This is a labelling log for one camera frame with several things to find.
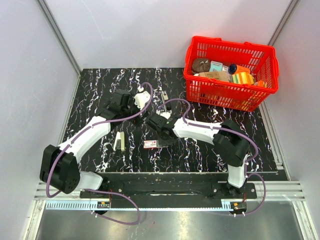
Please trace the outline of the staple box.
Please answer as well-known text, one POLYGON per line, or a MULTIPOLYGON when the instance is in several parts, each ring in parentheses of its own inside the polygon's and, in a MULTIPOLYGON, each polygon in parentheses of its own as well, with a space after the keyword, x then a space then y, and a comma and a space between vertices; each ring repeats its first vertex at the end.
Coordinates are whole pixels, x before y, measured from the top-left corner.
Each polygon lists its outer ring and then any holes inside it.
POLYGON ((143 148, 144 149, 153 149, 158 147, 158 141, 157 140, 145 140, 143 142, 143 148))

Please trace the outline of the grey staple magazine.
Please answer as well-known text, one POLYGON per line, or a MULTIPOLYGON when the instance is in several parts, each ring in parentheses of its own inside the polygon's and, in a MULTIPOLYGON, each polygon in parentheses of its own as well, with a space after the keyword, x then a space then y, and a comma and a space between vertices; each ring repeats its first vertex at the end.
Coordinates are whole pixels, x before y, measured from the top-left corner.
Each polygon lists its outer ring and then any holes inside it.
MULTIPOLYGON (((163 90, 161 92, 161 99, 162 99, 162 102, 165 103, 169 100, 169 97, 168 97, 168 94, 165 90, 163 90)), ((164 111, 165 112, 169 112, 169 113, 172 113, 172 105, 171 105, 171 102, 169 103, 166 103, 164 106, 164 111)))

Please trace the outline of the white stapler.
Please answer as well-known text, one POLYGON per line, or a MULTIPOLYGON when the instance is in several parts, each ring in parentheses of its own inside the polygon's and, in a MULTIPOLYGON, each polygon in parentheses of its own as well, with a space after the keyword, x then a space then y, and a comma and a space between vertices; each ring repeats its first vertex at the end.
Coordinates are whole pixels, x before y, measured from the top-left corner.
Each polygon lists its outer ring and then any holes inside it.
POLYGON ((117 132, 114 145, 113 145, 114 151, 121 151, 124 152, 126 150, 125 147, 125 133, 124 132, 117 132))

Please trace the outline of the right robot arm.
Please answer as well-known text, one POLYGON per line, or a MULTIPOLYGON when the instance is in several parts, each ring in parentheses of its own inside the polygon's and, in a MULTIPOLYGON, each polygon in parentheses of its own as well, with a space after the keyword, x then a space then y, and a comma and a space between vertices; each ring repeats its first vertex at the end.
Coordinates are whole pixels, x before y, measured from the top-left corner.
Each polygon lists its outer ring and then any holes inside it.
POLYGON ((146 119, 146 124, 166 142, 190 138, 212 144, 214 152, 227 163, 228 194, 239 198, 245 193, 245 161, 250 142, 235 122, 227 119, 222 123, 206 123, 153 113, 146 119))

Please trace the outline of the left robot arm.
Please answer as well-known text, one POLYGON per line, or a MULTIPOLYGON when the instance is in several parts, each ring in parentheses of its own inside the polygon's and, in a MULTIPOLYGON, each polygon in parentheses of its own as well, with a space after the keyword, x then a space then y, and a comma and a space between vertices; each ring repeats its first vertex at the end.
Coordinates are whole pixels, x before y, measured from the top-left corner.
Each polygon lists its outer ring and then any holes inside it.
POLYGON ((116 90, 78 133, 58 146, 48 145, 44 149, 40 180, 47 187, 54 187, 65 194, 90 189, 98 198, 106 196, 109 189, 104 178, 92 171, 81 171, 79 163, 96 142, 124 121, 140 124, 142 110, 150 99, 148 91, 132 94, 126 90, 116 90))

